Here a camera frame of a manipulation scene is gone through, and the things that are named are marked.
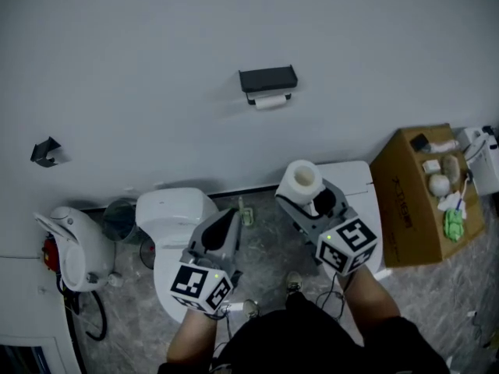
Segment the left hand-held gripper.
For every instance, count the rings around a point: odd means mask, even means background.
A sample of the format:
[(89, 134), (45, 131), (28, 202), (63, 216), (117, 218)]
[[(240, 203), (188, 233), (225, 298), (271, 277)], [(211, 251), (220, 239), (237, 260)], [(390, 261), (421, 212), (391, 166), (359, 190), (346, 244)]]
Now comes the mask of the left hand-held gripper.
[(239, 211), (228, 208), (209, 216), (194, 229), (189, 240), (192, 250), (168, 251), (170, 314), (185, 314), (189, 309), (206, 314), (219, 312), (242, 274), (236, 260), (241, 231)]

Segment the thick white toilet paper roll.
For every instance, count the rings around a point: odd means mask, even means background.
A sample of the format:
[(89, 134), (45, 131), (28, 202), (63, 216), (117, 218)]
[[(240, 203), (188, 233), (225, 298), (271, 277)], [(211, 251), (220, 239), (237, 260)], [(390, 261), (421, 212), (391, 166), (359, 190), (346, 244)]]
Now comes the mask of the thick white toilet paper roll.
[(286, 168), (276, 194), (304, 206), (324, 189), (323, 177), (318, 167), (310, 161), (297, 160)]

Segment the person's right forearm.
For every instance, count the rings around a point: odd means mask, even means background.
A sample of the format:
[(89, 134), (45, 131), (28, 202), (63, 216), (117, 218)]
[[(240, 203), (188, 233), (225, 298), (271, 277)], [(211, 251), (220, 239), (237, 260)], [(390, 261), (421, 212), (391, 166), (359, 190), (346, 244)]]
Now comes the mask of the person's right forearm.
[(365, 266), (339, 276), (338, 283), (365, 343), (388, 346), (391, 334), (387, 323), (401, 315), (395, 300)]

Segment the person's left forearm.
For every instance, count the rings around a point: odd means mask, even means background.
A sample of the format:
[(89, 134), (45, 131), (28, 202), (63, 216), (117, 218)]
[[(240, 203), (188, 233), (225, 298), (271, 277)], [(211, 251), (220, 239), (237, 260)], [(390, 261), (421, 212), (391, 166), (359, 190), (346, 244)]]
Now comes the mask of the person's left forearm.
[(188, 309), (168, 347), (167, 363), (208, 368), (214, 353), (217, 328), (217, 320)]

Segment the white appliance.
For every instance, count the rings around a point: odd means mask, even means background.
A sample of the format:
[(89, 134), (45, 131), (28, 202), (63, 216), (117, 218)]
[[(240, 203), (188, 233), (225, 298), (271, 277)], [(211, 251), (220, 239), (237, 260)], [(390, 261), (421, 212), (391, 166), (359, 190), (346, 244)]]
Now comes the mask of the white appliance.
[(490, 126), (468, 127), (456, 136), (479, 196), (499, 192), (499, 142)]

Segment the person's right shoe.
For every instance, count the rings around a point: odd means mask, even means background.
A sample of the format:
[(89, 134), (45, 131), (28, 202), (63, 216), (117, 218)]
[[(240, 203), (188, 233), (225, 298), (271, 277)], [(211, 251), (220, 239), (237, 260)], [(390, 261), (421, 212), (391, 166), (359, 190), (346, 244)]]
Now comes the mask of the person's right shoe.
[(288, 274), (286, 279), (286, 293), (293, 294), (300, 292), (303, 287), (303, 279), (298, 272), (292, 271)]

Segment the brown cardboard box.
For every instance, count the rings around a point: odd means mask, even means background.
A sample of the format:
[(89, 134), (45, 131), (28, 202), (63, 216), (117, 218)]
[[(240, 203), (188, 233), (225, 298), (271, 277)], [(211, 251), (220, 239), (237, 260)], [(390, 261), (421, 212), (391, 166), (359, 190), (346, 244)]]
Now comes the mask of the brown cardboard box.
[[(440, 200), (430, 193), (430, 175), (422, 168), (424, 161), (441, 161), (444, 155), (415, 153), (409, 141), (420, 133), (431, 143), (455, 137), (448, 123), (401, 128), (370, 164), (380, 209), (384, 262), (390, 268), (442, 262), (485, 230), (480, 198), (474, 184), (469, 183), (464, 197), (464, 235), (457, 243), (445, 237), (444, 212), (438, 210)], [(468, 167), (460, 150), (452, 155), (458, 158), (461, 177), (451, 191), (460, 192)]]

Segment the grey trash bin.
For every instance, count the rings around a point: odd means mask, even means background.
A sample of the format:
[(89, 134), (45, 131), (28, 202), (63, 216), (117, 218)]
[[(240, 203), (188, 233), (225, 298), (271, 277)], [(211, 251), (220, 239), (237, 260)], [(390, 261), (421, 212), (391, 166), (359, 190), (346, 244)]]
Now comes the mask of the grey trash bin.
[(113, 242), (129, 245), (142, 242), (141, 230), (136, 225), (136, 208), (126, 199), (118, 199), (104, 210), (102, 228)]

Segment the small black block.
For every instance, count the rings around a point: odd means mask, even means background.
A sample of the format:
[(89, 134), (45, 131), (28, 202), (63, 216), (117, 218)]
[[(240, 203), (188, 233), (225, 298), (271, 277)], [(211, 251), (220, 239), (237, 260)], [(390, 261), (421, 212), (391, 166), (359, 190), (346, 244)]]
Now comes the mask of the small black block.
[(427, 148), (429, 141), (423, 133), (418, 134), (409, 141), (415, 153), (423, 151)]

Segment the white round ball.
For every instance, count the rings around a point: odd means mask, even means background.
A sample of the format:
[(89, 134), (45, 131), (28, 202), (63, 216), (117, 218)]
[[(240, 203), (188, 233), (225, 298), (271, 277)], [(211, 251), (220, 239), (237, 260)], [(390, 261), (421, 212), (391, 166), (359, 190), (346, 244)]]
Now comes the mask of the white round ball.
[(433, 196), (438, 198), (447, 196), (451, 191), (451, 183), (447, 176), (432, 174), (429, 177), (428, 188)]

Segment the white crumpled tissue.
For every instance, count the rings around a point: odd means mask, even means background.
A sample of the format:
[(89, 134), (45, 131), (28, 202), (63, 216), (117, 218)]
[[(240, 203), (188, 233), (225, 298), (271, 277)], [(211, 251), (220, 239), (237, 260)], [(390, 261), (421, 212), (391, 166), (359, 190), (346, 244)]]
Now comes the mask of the white crumpled tissue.
[[(455, 210), (456, 205), (458, 203), (458, 198), (459, 198), (459, 192), (454, 192), (452, 194), (449, 194), (445, 197), (440, 198), (439, 203), (437, 204), (438, 210), (445, 212), (447, 210)], [(463, 200), (462, 205), (461, 205), (461, 212), (462, 216), (466, 218), (467, 213), (466, 213), (466, 203), (465, 200)]]

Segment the brown furry brush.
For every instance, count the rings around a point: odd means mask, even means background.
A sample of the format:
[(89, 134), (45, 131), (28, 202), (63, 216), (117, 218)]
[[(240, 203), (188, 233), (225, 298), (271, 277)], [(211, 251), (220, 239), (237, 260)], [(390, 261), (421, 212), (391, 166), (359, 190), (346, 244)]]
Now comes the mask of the brown furry brush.
[(441, 158), (442, 174), (454, 185), (461, 177), (461, 169), (458, 158), (452, 154), (447, 154)]

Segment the blue white toothbrush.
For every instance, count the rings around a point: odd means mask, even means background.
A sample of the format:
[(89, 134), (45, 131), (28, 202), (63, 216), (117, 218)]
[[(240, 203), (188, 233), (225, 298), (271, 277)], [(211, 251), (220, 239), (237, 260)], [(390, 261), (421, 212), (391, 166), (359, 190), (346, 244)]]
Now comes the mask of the blue white toothbrush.
[(461, 210), (461, 205), (462, 205), (463, 199), (465, 197), (465, 193), (466, 193), (466, 190), (467, 190), (467, 185), (469, 184), (470, 181), (471, 181), (470, 175), (467, 174), (466, 177), (465, 177), (465, 181), (464, 181), (464, 184), (462, 186), (462, 189), (459, 192), (458, 203), (456, 205), (455, 211), (460, 211)]

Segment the white rolled cloth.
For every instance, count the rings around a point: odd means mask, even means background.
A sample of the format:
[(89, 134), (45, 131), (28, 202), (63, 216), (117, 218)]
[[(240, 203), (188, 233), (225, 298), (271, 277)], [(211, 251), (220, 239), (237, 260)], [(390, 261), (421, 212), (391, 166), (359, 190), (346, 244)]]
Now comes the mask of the white rolled cloth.
[(460, 144), (456, 139), (450, 139), (440, 143), (428, 143), (424, 147), (425, 153), (437, 154), (459, 150)]

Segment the small black wall bracket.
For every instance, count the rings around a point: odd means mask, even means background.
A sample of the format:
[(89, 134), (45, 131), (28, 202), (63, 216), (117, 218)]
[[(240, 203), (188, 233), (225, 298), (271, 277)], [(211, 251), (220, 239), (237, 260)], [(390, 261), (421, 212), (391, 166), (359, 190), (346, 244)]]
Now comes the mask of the small black wall bracket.
[(51, 137), (44, 142), (36, 144), (33, 148), (30, 161), (43, 168), (51, 168), (58, 165), (57, 160), (51, 155), (61, 145)]

